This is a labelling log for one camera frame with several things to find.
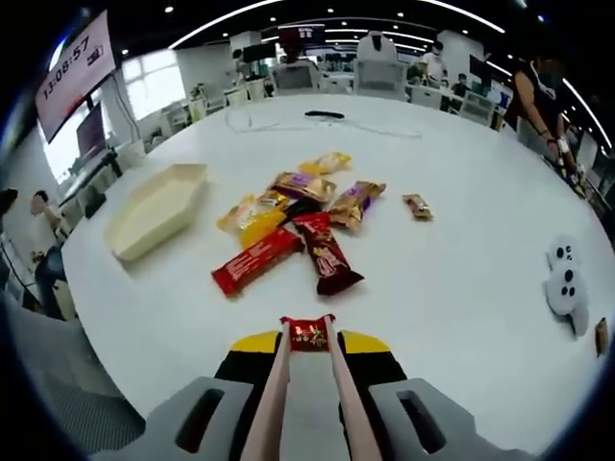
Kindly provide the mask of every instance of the person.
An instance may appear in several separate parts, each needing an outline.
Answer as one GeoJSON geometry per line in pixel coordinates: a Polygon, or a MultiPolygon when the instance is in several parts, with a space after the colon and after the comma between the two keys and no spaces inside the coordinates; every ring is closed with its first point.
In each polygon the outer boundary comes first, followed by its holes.
{"type": "Polygon", "coordinates": [[[468,86],[467,86],[468,76],[462,72],[458,75],[457,78],[458,78],[458,81],[456,84],[453,85],[453,88],[451,88],[451,90],[453,91],[455,96],[459,96],[463,98],[465,97],[465,92],[468,90],[468,86]]]}
{"type": "Polygon", "coordinates": [[[56,281],[66,281],[62,252],[55,235],[55,231],[62,228],[62,218],[59,212],[49,204],[49,196],[44,190],[39,190],[32,197],[30,211],[34,216],[31,230],[34,249],[31,252],[31,258],[37,265],[35,280],[40,292],[42,308],[48,317],[64,320],[54,293],[56,281]]]}
{"type": "Polygon", "coordinates": [[[440,85],[442,80],[448,77],[446,63],[442,59],[444,45],[441,41],[436,41],[431,46],[431,51],[425,53],[420,60],[424,75],[433,85],[440,85]]]}
{"type": "Polygon", "coordinates": [[[395,43],[386,38],[382,32],[370,31],[358,41],[357,59],[359,61],[397,62],[395,43]]]}
{"type": "Polygon", "coordinates": [[[235,84],[241,85],[250,76],[250,65],[243,61],[243,50],[234,50],[233,60],[236,73],[235,84]]]}
{"type": "Polygon", "coordinates": [[[514,73],[513,97],[504,116],[519,141],[553,164],[577,172],[564,130],[557,90],[563,81],[563,65],[553,50],[520,61],[514,73]]]}

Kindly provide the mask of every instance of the ceiling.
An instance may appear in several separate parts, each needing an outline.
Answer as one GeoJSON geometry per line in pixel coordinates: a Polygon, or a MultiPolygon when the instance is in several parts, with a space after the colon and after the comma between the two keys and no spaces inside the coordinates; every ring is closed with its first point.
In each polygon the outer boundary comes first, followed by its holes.
{"type": "MultiPolygon", "coordinates": [[[[108,9],[111,41],[117,50],[129,50],[125,58],[130,58],[166,48],[203,24],[256,2],[257,0],[110,0],[93,2],[88,9],[84,9],[64,0],[53,5],[53,8],[41,6],[37,17],[45,17],[48,20],[42,25],[37,24],[36,30],[28,31],[31,37],[27,45],[25,40],[19,41],[15,40],[13,35],[8,36],[6,27],[0,28],[5,30],[5,42],[12,40],[17,43],[11,47],[6,59],[20,62],[11,69],[12,92],[3,94],[4,113],[13,107],[17,90],[26,89],[22,100],[22,114],[26,115],[28,120],[25,124],[19,124],[20,129],[13,133],[13,141],[21,137],[17,134],[27,132],[32,126],[32,120],[36,116],[32,107],[32,92],[44,76],[46,62],[53,52],[57,38],[69,25],[73,25],[73,32],[78,32],[79,24],[83,25],[89,17],[108,9]],[[169,6],[174,9],[171,13],[165,12],[165,8],[169,6]]],[[[602,47],[596,46],[597,43],[602,43],[600,35],[609,27],[607,5],[595,0],[582,2],[582,8],[579,3],[557,0],[446,0],[446,3],[497,24],[505,29],[505,34],[463,14],[420,0],[383,0],[378,4],[338,0],[310,0],[300,3],[296,0],[285,0],[215,24],[182,43],[179,48],[223,40],[224,34],[232,36],[249,30],[263,31],[263,37],[274,36],[277,25],[317,20],[319,23],[325,23],[328,28],[377,29],[431,39],[444,29],[458,32],[467,30],[469,37],[482,42],[485,51],[492,53],[489,58],[491,61],[501,67],[510,68],[512,62],[508,59],[508,54],[515,57],[527,56],[536,44],[549,39],[557,44],[565,56],[568,63],[568,80],[585,99],[591,101],[592,109],[615,139],[615,116],[606,110],[615,103],[615,97],[610,91],[610,85],[600,86],[599,79],[608,81],[603,77],[606,53],[602,47]],[[404,13],[403,18],[398,16],[399,12],[404,13]],[[538,14],[544,16],[545,22],[538,20],[538,14]],[[276,21],[272,22],[271,17],[275,17],[276,21]],[[348,25],[342,26],[342,21],[346,21],[348,25]]],[[[17,6],[17,9],[23,10],[21,17],[27,17],[28,5],[17,6]]],[[[14,18],[5,15],[0,21],[14,23],[14,18]]],[[[334,37],[354,38],[354,35],[336,34],[334,37]]],[[[424,44],[401,37],[395,37],[395,41],[411,46],[424,44]]],[[[575,99],[570,94],[566,97],[569,96],[569,103],[572,105],[575,99]]],[[[591,126],[591,120],[584,110],[580,110],[579,104],[576,106],[576,112],[569,111],[574,121],[581,126],[591,126]]]]}

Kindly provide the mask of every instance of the red candy bar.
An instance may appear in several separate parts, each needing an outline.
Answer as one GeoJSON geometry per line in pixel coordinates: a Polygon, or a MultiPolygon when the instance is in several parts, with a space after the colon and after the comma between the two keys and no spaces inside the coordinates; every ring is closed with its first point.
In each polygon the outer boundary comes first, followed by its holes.
{"type": "Polygon", "coordinates": [[[333,322],[335,316],[327,314],[317,320],[295,320],[282,317],[280,321],[288,322],[290,332],[290,350],[294,352],[326,352],[329,350],[327,324],[325,318],[333,322]]]}
{"type": "Polygon", "coordinates": [[[225,295],[235,296],[252,280],[303,248],[301,238],[289,230],[278,228],[211,275],[225,295]]]}
{"type": "Polygon", "coordinates": [[[319,295],[335,295],[363,280],[361,274],[351,270],[333,238],[329,214],[307,214],[293,219],[292,222],[306,240],[309,255],[318,273],[316,292],[319,295]]]}

